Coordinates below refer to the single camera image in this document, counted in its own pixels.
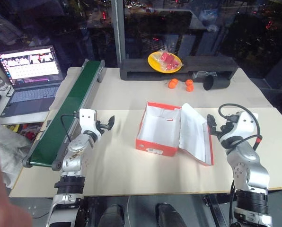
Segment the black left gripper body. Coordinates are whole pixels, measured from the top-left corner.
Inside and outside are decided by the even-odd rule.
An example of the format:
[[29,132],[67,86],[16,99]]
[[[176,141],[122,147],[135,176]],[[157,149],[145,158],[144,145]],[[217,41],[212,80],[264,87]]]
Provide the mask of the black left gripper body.
[[103,134],[105,130],[109,130],[109,125],[101,124],[101,121],[96,121],[96,129],[100,132],[100,134]]

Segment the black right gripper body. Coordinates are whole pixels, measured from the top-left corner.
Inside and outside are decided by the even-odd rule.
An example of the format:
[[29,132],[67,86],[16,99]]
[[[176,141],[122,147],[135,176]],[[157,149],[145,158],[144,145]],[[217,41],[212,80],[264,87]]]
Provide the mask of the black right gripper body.
[[224,136],[225,134],[229,132],[231,132],[231,123],[227,122],[225,125],[222,125],[220,127],[220,131],[216,131],[216,136],[218,140],[220,140],[222,136]]

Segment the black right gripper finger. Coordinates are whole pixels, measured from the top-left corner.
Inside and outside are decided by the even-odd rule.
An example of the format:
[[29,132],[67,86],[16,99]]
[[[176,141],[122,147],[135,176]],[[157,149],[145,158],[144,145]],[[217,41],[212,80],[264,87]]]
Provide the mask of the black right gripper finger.
[[216,121],[213,115],[207,114],[207,125],[208,125],[208,131],[211,135],[217,136],[217,131],[216,131]]

